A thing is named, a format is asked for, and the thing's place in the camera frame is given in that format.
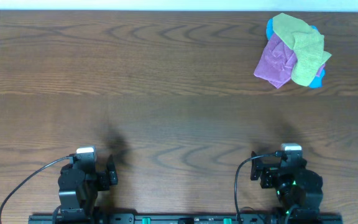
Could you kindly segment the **green microfiber cloth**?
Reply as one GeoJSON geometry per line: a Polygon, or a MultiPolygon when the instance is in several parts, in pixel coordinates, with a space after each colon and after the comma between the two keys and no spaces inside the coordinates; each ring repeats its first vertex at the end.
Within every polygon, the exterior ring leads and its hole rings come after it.
{"type": "Polygon", "coordinates": [[[331,58],[331,53],[324,50],[324,35],[305,21],[284,13],[273,17],[273,32],[297,57],[291,79],[309,86],[320,67],[331,58]]]}

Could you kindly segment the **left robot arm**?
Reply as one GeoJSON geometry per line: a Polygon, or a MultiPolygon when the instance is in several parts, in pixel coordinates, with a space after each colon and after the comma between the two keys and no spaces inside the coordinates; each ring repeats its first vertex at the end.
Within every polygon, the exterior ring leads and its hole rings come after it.
{"type": "Polygon", "coordinates": [[[72,154],[70,163],[62,167],[58,178],[60,211],[64,223],[96,220],[98,193],[118,183],[114,157],[109,156],[106,168],[96,170],[95,153],[72,154]]]}

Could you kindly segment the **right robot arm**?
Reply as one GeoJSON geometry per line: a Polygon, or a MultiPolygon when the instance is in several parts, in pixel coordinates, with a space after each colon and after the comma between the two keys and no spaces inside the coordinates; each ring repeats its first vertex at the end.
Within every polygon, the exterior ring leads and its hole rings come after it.
{"type": "Polygon", "coordinates": [[[282,211],[278,223],[319,223],[323,178],[306,168],[303,151],[251,153],[251,180],[263,189],[274,189],[282,211]]]}

